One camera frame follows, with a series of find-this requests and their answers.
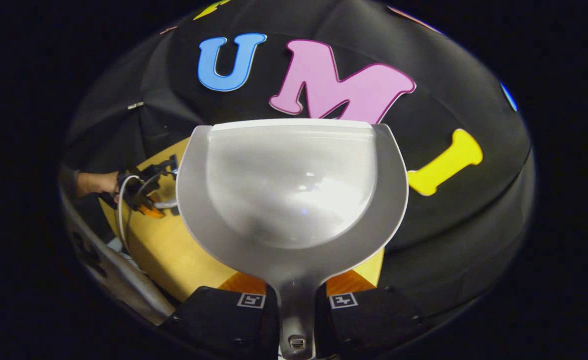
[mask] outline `wooden table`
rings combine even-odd
[[[178,163],[189,138],[184,139],[139,164],[144,169],[159,164],[171,155]],[[160,201],[175,198],[175,182],[171,176],[161,176]],[[102,210],[115,234],[118,230],[116,210],[100,201]],[[145,216],[140,212],[131,215],[127,243],[130,255],[141,269],[169,294],[179,301],[185,301],[198,287],[226,289],[239,292],[264,294],[264,282],[248,275],[237,273],[214,259],[191,237],[180,216],[170,210],[162,210],[163,218]],[[123,203],[123,218],[127,221],[129,208]],[[383,252],[379,251],[369,260],[347,273],[331,278],[327,282],[328,296],[373,289],[378,284],[383,264]]]

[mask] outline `hand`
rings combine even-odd
[[[90,193],[108,192],[113,194],[114,201],[118,202],[118,171],[111,173],[80,172],[77,179],[76,195],[81,197]]]

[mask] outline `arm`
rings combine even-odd
[[[111,173],[88,173],[61,165],[58,174],[63,190],[70,198],[81,198],[91,193],[115,194],[118,171]]]

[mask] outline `blue letter u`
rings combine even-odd
[[[230,75],[221,76],[216,73],[218,50],[225,38],[211,38],[200,43],[200,59],[198,59],[198,80],[214,91],[234,91],[247,81],[252,67],[256,46],[267,39],[265,34],[249,33],[238,35],[234,43],[238,44],[234,70]]]

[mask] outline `pink letter m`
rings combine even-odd
[[[295,39],[287,48],[292,52],[287,75],[278,95],[269,99],[280,112],[300,114],[303,105],[298,98],[306,86],[310,118],[323,118],[348,103],[339,119],[377,124],[399,96],[416,88],[405,73],[382,63],[366,66],[341,81],[332,48],[325,43]]]

